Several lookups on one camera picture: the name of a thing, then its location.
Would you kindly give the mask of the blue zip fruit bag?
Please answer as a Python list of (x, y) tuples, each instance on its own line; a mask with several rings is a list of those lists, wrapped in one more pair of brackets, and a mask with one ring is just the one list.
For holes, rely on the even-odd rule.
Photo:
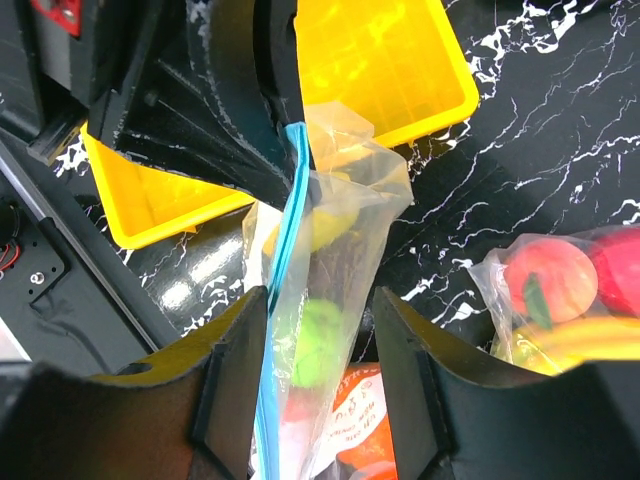
[[(380, 145), (373, 125), (339, 102), (305, 108), (285, 130), (294, 186), (283, 209), (255, 203), (243, 221), (244, 284), (267, 289), (267, 339), (254, 424), (255, 475), (280, 477), (282, 415), (292, 389), (310, 392), (312, 468), (350, 361), (392, 223), (412, 203), (405, 160)], [(326, 299), (342, 312), (338, 368), (316, 388), (292, 385), (302, 310)]]

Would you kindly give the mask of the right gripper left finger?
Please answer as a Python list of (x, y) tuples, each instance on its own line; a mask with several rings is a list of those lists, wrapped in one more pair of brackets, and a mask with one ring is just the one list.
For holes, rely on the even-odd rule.
[(267, 323), (254, 287), (116, 375), (1, 366), (5, 479), (244, 479)]

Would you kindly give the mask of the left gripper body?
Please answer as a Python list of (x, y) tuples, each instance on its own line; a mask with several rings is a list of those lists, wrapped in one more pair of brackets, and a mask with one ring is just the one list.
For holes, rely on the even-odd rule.
[(88, 129), (90, 109), (107, 91), (159, 60), (187, 63), (213, 114), (203, 74), (208, 2), (3, 2), (1, 140), (51, 162)]

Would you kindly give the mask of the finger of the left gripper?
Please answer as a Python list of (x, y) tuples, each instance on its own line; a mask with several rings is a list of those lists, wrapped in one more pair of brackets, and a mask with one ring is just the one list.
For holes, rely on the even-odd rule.
[(261, 106), (273, 123), (304, 120), (294, 20), (296, 1), (209, 1), (205, 16), (212, 78)]
[(259, 161), (224, 132), (190, 66), (147, 63), (90, 109), (88, 132), (131, 163), (247, 193), (285, 206), (290, 177)]

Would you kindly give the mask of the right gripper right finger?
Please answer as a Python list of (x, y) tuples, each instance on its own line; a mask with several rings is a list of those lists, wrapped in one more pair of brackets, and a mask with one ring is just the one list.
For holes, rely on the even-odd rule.
[(440, 329), (386, 288), (373, 313), (400, 478), (638, 477), (637, 362), (549, 377)]

